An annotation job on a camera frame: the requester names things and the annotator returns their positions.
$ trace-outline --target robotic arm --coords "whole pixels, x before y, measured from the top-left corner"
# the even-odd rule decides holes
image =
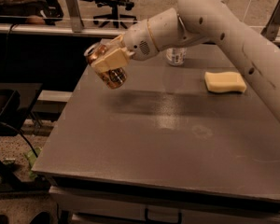
[[[130,59],[144,61],[162,50],[207,40],[220,47],[280,121],[280,48],[240,22],[222,0],[178,0],[178,13],[170,8],[133,25],[89,64],[103,74],[121,69]],[[92,52],[88,49],[85,55]]]

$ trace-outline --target drawer handle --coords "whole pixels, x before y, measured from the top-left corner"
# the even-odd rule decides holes
[[[151,220],[148,217],[148,208],[146,208],[146,210],[145,210],[145,220],[146,220],[146,223],[148,223],[148,224],[181,224],[182,215],[181,215],[181,213],[178,213],[177,222],[164,222],[164,221],[158,221],[158,220]]]

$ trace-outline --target table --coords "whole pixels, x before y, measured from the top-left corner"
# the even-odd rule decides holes
[[[33,170],[77,222],[275,223],[280,124],[251,87],[204,84],[234,70],[214,45],[188,49],[183,67],[132,61],[114,91],[87,68]]]

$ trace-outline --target gray floor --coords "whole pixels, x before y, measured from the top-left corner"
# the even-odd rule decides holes
[[[68,12],[65,7],[65,1],[59,0],[63,6],[64,19],[59,21],[57,26],[70,26]],[[122,13],[134,14],[138,20],[142,20],[158,14],[169,7],[176,7],[176,0],[133,0],[135,7],[132,11],[121,9]],[[270,18],[273,9],[278,0],[224,0],[231,11],[249,26],[255,28],[258,32]],[[92,22],[92,16],[102,13],[108,13],[108,7],[97,8],[93,3],[79,2],[80,12],[86,26],[95,27]],[[27,120],[23,130],[27,138],[34,147],[45,145],[49,133],[55,122],[45,122],[37,135],[33,134],[34,125]],[[0,137],[0,159],[16,159],[17,170],[15,174],[23,181],[29,181],[29,164],[24,158],[23,153],[29,151],[29,147],[19,136],[2,138]],[[57,204],[50,198],[46,192],[38,192],[28,195],[27,193],[17,193],[13,195],[0,194],[0,213],[7,215],[11,224],[29,223],[40,211],[50,211],[53,216],[53,223],[57,223]]]

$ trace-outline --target yellow sponge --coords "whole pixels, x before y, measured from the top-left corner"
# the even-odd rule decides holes
[[[246,90],[246,84],[241,74],[237,72],[205,72],[204,79],[207,89],[211,92],[223,93],[238,91],[244,93]]]

